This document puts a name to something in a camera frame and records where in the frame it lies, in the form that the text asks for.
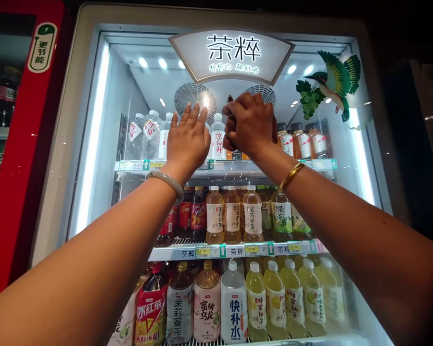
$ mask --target refrigerated display cooler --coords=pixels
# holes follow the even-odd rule
[[[0,292],[29,266],[74,22],[59,0],[0,1]]]
[[[53,138],[32,265],[141,185],[148,172],[164,165],[153,146],[159,142],[167,113],[177,111],[181,116],[188,101],[199,101],[208,107],[207,122],[212,125],[228,94],[236,97],[245,91],[261,93],[265,102],[272,102],[277,122],[285,123],[287,130],[300,131],[306,141],[312,130],[321,135],[325,148],[315,156],[316,147],[311,146],[312,154],[298,159],[404,220],[406,207],[376,76],[367,32],[356,21],[83,6]],[[227,153],[219,159],[210,156],[188,184],[222,188],[272,182],[249,158]],[[155,247],[149,260],[298,254],[331,258],[315,238],[209,246],[176,237],[169,247]],[[343,270],[340,276],[346,331],[300,341],[391,345],[359,290]]]

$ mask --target plastic bottle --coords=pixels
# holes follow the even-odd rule
[[[184,187],[184,200],[179,205],[179,218],[178,218],[178,237],[182,239],[191,238],[191,202],[192,192],[191,186]]]
[[[266,329],[272,340],[284,340],[289,338],[286,328],[285,314],[285,289],[278,272],[278,264],[270,260],[268,270],[265,271],[266,285]]]
[[[187,262],[180,262],[167,291],[166,341],[169,345],[186,343],[192,338],[194,314],[194,277]]]
[[[266,330],[266,287],[260,273],[260,265],[253,259],[249,264],[245,285],[247,287],[247,303],[249,315],[249,338],[251,342],[268,341]]]
[[[332,270],[332,261],[321,257],[316,274],[324,288],[324,307],[326,310],[327,333],[339,333],[346,329],[346,316],[343,304],[341,278]]]
[[[226,344],[243,344],[248,336],[247,291],[236,261],[221,276],[221,338]]]
[[[225,137],[225,125],[221,122],[220,113],[215,113],[213,124],[210,126],[210,158],[212,160],[226,160],[226,151],[223,149],[223,138]]]
[[[265,241],[273,240],[273,222],[271,216],[271,195],[267,193],[264,185],[257,185],[257,193],[261,198],[261,228]]]
[[[312,336],[326,335],[326,314],[324,310],[324,291],[314,270],[313,261],[303,260],[299,271],[303,286],[303,302],[305,304],[305,326]]]
[[[227,244],[239,244],[241,235],[241,200],[235,186],[228,186],[225,201],[225,239]]]
[[[168,278],[162,264],[152,267],[152,275],[138,293],[135,346],[159,346],[165,340]]]
[[[207,244],[223,244],[223,196],[218,192],[218,186],[211,186],[207,195]]]
[[[295,271],[295,263],[285,259],[285,266],[280,271],[280,278],[285,286],[285,305],[287,330],[294,339],[308,337],[305,327],[305,308],[303,305],[303,287]]]
[[[196,186],[192,195],[191,204],[191,241],[193,243],[205,242],[207,230],[207,209],[205,207],[204,188]]]
[[[173,113],[167,113],[165,115],[165,123],[162,130],[160,130],[160,140],[159,140],[159,159],[167,159],[167,143],[168,143],[168,133],[172,127],[172,117]]]
[[[209,343],[220,336],[220,277],[212,269],[212,261],[204,261],[204,270],[194,287],[194,338]]]
[[[293,157],[293,138],[287,133],[285,123],[278,124],[278,135],[284,152]]]
[[[291,205],[287,196],[279,191],[274,191],[271,196],[273,211],[274,241],[277,243],[293,240]]]

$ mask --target red label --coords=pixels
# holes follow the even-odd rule
[[[192,204],[191,229],[196,231],[207,229],[207,209],[205,203]]]
[[[181,228],[191,226],[191,202],[182,202],[179,205],[179,226]]]

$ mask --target white bottle cap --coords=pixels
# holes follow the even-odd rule
[[[213,120],[215,123],[220,123],[221,122],[221,114],[220,113],[215,113],[215,115],[213,116]]]
[[[237,270],[237,263],[234,260],[230,260],[228,263],[228,269],[232,272],[235,272]]]
[[[326,257],[321,257],[321,264],[324,267],[332,268],[332,261]]]
[[[258,264],[258,262],[250,262],[250,271],[260,272],[260,265]]]
[[[275,261],[268,261],[268,269],[272,270],[273,272],[277,272],[278,264]]]
[[[303,266],[307,267],[308,269],[314,269],[314,263],[310,259],[304,259],[303,260]]]
[[[285,266],[289,269],[294,270],[295,269],[295,262],[292,261],[291,259],[285,259]]]

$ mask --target led light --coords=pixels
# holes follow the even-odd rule
[[[306,68],[306,70],[305,70],[305,72],[303,73],[303,75],[309,75],[311,72],[313,72],[313,70],[314,70],[314,66],[313,66],[313,65],[309,65],[309,66]]]
[[[165,60],[162,59],[162,58],[159,59],[159,65],[160,65],[160,67],[162,67],[164,70],[167,69],[167,63],[166,63]]]
[[[289,67],[289,69],[287,70],[288,74],[292,74],[295,72],[295,70],[297,69],[297,67],[295,65],[292,65],[291,67]]]
[[[143,58],[139,58],[138,62],[140,63],[141,67],[148,68],[148,63]]]

